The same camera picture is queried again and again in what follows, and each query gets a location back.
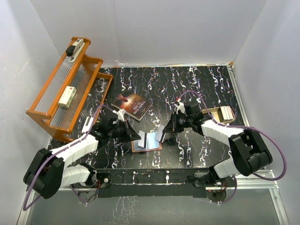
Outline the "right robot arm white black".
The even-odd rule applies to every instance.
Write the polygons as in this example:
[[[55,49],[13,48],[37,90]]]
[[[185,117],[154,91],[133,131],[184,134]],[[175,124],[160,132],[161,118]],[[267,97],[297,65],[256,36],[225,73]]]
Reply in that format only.
[[[220,186],[225,179],[233,175],[249,176],[273,162],[272,155],[257,131],[219,125],[211,116],[205,116],[200,110],[187,105],[184,111],[178,109],[172,113],[162,133],[181,133],[185,128],[227,145],[232,157],[209,168],[201,178],[207,184]]]

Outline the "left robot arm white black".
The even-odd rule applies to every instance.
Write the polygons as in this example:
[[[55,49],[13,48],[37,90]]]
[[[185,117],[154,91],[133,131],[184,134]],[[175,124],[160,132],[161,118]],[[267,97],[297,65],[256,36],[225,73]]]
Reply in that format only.
[[[33,158],[23,182],[44,199],[52,197],[61,187],[81,183],[92,187],[97,181],[97,171],[85,163],[72,166],[81,157],[93,153],[108,144],[110,139],[123,143],[140,140],[120,112],[113,111],[109,117],[88,126],[78,139],[53,150],[40,149]]]

